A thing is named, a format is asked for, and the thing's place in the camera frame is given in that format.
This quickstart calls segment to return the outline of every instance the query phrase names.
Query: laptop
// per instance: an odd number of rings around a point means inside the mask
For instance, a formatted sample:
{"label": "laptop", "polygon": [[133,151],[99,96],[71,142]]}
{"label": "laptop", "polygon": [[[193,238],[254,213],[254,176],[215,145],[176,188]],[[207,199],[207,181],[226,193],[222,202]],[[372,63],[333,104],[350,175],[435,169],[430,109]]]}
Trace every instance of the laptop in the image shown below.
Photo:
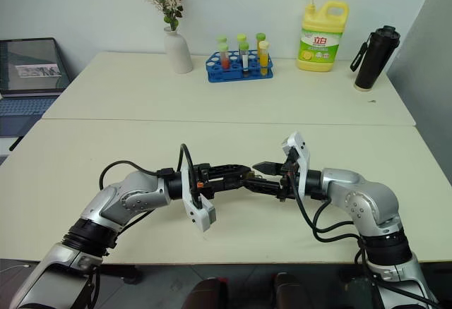
{"label": "laptop", "polygon": [[0,137],[24,136],[69,83],[54,38],[0,40]]}

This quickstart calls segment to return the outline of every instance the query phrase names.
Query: white vase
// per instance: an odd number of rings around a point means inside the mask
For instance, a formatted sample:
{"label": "white vase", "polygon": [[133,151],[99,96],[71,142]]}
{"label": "white vase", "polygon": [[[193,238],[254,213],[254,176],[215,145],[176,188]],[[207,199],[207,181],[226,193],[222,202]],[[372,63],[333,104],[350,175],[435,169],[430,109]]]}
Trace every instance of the white vase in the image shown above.
{"label": "white vase", "polygon": [[165,51],[174,71],[178,74],[188,73],[193,70],[189,47],[184,37],[177,34],[177,30],[165,27]]}

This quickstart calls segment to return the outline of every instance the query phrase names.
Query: laptop screen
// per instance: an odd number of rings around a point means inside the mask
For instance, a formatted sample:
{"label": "laptop screen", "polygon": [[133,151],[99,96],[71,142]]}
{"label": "laptop screen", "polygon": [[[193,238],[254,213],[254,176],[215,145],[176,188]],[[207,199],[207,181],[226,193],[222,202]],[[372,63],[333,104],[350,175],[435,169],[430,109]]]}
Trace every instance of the laptop screen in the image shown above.
{"label": "laptop screen", "polygon": [[58,95],[69,83],[54,39],[0,41],[2,95]]}

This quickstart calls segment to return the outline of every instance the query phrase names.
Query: laptop keyboard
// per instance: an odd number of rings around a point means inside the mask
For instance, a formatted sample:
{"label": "laptop keyboard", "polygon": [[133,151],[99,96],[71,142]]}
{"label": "laptop keyboard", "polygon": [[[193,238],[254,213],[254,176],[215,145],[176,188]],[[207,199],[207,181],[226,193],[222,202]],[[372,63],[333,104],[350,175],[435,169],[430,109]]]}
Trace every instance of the laptop keyboard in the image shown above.
{"label": "laptop keyboard", "polygon": [[0,99],[0,116],[42,115],[55,101],[49,99]]}

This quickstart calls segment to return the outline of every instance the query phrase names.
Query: test tube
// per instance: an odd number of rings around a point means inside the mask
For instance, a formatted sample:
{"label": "test tube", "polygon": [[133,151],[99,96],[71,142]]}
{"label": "test tube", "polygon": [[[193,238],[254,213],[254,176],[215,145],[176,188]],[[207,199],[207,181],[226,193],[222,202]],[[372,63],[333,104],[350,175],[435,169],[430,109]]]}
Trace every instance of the test tube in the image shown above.
{"label": "test tube", "polygon": [[217,36],[217,43],[227,43],[227,37],[226,35],[218,35]]}
{"label": "test tube", "polygon": [[242,58],[242,68],[243,68],[243,76],[244,76],[244,78],[247,78],[248,75],[249,75],[249,70],[248,70],[248,49],[249,49],[248,42],[240,42],[240,44],[239,44],[239,53],[240,53],[240,57]]}
{"label": "test tube", "polygon": [[239,61],[242,60],[240,56],[240,43],[246,42],[246,35],[245,34],[237,34],[237,43],[239,44],[238,50],[239,50]]}
{"label": "test tube", "polygon": [[263,32],[258,32],[256,34],[256,49],[257,49],[257,58],[261,57],[261,48],[259,47],[260,41],[265,41],[266,35]]}
{"label": "test tube", "polygon": [[261,57],[259,58],[259,64],[261,65],[261,75],[266,76],[268,74],[268,46],[270,44],[267,41],[260,41],[259,48],[261,49]]}
{"label": "test tube", "polygon": [[220,43],[218,45],[218,50],[220,51],[220,63],[223,69],[229,69],[229,52],[227,43]]}

